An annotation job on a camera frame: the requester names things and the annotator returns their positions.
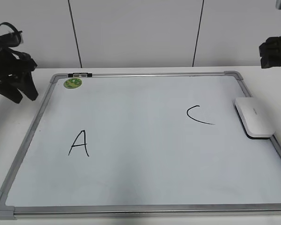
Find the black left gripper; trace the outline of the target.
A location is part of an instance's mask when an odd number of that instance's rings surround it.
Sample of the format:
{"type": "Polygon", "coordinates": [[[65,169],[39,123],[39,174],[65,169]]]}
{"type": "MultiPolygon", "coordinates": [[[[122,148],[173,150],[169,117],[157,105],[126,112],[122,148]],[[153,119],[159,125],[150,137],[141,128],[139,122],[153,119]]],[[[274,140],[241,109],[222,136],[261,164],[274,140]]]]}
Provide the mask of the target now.
{"type": "Polygon", "coordinates": [[[31,101],[35,101],[38,91],[32,72],[37,64],[28,53],[14,49],[22,43],[22,31],[9,22],[0,23],[2,26],[7,26],[11,32],[0,35],[0,94],[14,103],[20,103],[20,90],[31,101]]]}

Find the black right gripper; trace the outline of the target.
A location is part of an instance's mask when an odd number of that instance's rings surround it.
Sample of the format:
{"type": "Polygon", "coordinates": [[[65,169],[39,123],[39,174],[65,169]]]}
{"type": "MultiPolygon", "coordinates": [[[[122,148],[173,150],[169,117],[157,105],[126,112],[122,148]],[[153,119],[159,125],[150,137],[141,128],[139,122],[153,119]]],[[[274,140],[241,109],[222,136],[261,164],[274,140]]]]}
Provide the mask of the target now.
{"type": "Polygon", "coordinates": [[[281,36],[269,37],[259,46],[262,69],[281,67],[281,36]]]}

